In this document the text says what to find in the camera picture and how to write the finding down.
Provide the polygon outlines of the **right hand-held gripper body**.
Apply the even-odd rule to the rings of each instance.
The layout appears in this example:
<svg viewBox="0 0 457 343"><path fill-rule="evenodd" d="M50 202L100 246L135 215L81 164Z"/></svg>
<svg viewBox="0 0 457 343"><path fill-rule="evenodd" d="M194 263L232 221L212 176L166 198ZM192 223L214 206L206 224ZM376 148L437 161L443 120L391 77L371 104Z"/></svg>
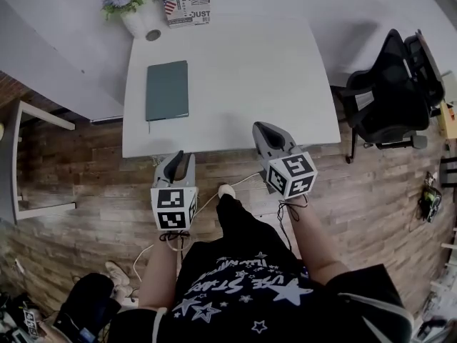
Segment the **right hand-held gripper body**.
<svg viewBox="0 0 457 343"><path fill-rule="evenodd" d="M278 192L284 200L308 193L318 171L310 154L300 146L286 144L282 148L259 146L261 178L270 193Z"/></svg>

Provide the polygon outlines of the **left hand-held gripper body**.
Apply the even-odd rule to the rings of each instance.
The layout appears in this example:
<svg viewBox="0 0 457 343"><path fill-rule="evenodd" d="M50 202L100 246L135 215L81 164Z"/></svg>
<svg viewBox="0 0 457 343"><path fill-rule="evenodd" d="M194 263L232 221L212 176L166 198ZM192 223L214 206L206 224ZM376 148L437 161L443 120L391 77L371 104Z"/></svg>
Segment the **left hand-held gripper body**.
<svg viewBox="0 0 457 343"><path fill-rule="evenodd" d="M151 208L157 229L163 232L187 232L197 210L197 187L153 187Z"/></svg>

